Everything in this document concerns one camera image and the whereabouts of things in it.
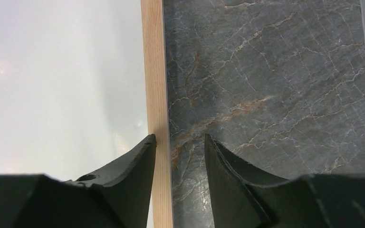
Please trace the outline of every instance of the white surface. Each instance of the white surface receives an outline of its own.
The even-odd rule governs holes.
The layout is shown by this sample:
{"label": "white surface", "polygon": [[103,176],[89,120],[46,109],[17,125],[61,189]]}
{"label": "white surface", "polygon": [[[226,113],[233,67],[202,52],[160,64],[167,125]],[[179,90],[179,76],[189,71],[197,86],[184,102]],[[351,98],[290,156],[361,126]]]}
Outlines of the white surface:
{"label": "white surface", "polygon": [[74,180],[146,135],[139,0],[0,0],[0,173]]}

